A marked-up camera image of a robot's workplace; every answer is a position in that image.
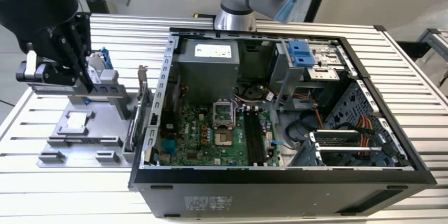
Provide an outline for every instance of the motherboard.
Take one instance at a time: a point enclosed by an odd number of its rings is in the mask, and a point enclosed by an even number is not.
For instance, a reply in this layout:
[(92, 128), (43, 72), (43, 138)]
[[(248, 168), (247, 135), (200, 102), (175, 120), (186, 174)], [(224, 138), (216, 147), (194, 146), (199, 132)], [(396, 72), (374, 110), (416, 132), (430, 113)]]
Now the motherboard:
[[(244, 113), (254, 115), (256, 119), (248, 120)], [(270, 142), (274, 140), (274, 130), (268, 111), (248, 112), (243, 109), (230, 111), (218, 107), (218, 116), (226, 120), (235, 117), (235, 126), (214, 126), (212, 107), (183, 107), (175, 148), (172, 150), (164, 149), (160, 156), (162, 165), (278, 166), (276, 146)], [(251, 131), (252, 135), (259, 135), (259, 138), (255, 139), (255, 148), (251, 141), (248, 143), (247, 131)], [(258, 164), (252, 162), (254, 155), (259, 155), (262, 158), (262, 162)]]

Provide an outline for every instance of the aluminum extrusion table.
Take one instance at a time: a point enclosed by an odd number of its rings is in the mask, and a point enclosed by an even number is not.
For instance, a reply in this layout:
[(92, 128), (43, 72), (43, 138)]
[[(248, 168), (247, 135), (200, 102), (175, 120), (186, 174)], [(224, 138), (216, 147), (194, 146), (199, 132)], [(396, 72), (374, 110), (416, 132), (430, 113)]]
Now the aluminum extrusion table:
[[(139, 65), (155, 86), (170, 27), (212, 29), (211, 19), (92, 15), (92, 48), (110, 50), (120, 84), (136, 92)], [(374, 26), (258, 21), (263, 33), (344, 36), (438, 180), (438, 186), (370, 217), (204, 219), (190, 222), (446, 223), (448, 220), (448, 101), (387, 32)], [(0, 223), (156, 223), (128, 168), (39, 168), (38, 155), (68, 103), (28, 89), (0, 132)]]

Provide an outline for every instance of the metal slatted surface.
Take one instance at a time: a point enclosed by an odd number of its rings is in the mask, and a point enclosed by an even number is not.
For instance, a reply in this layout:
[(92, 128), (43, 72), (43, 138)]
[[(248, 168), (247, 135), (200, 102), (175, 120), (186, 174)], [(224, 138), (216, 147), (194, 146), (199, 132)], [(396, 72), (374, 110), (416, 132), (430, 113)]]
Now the metal slatted surface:
[[(136, 69), (150, 68), (155, 86), (170, 27), (212, 28), (210, 19), (92, 16), (92, 48), (107, 47), (130, 92), (138, 88)], [(370, 217), (335, 219), (208, 219), (207, 222), (446, 223), (448, 218), (448, 108), (403, 52), (371, 26), (259, 21), (259, 31), (344, 36), (367, 66), (415, 148), (438, 179), (438, 186)], [(155, 220), (139, 193), (130, 192), (128, 168), (39, 168), (67, 98), (36, 96), (28, 90), (0, 127), (0, 223), (166, 222)]]

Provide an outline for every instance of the white label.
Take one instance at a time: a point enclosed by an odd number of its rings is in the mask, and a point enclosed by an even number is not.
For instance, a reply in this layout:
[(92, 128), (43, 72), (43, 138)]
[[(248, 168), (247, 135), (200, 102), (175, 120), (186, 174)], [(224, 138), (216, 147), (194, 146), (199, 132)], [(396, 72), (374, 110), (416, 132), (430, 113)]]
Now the white label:
[(184, 200), (190, 211), (231, 210), (232, 196), (186, 196)]
[(95, 84), (102, 84), (100, 78), (98, 77), (96, 69), (90, 65), (90, 77)]
[(230, 45), (198, 44), (195, 47), (195, 56), (232, 58), (232, 48)]
[(82, 129), (86, 126), (87, 113), (83, 112), (71, 112), (67, 119), (67, 128)]
[(270, 94), (266, 96), (266, 99), (271, 102), (274, 98), (274, 93), (270, 91)]

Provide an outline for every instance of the ram slot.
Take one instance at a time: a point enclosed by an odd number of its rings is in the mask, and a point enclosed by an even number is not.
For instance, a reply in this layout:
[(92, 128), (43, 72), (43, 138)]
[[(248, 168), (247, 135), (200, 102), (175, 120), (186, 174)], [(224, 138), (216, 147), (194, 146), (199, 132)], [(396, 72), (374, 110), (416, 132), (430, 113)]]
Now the ram slot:
[(247, 143), (247, 156), (251, 166), (263, 166), (264, 146), (262, 138), (262, 125), (258, 111), (244, 112), (244, 131)]

